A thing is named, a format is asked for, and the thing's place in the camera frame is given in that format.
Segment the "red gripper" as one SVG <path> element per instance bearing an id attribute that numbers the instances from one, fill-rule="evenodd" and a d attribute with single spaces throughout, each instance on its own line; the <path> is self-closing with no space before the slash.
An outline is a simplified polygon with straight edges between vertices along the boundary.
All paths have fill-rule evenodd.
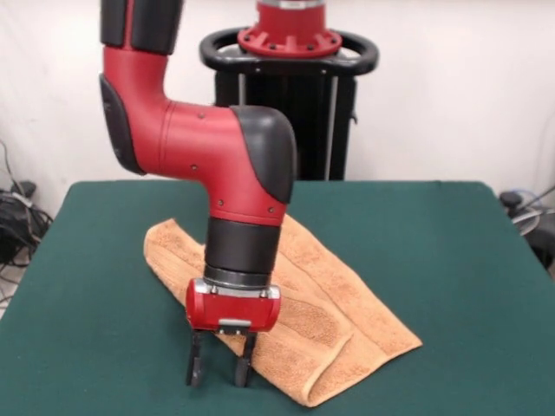
<path id="1" fill-rule="evenodd" d="M 186 318 L 193 328 L 186 371 L 186 384 L 198 387 L 202 376 L 203 330 L 225 334 L 248 333 L 238 357 L 234 376 L 236 387 L 246 387 L 259 332 L 270 331 L 278 320 L 281 291 L 276 285 L 266 289 L 230 289 L 207 283 L 201 278 L 186 289 Z"/>

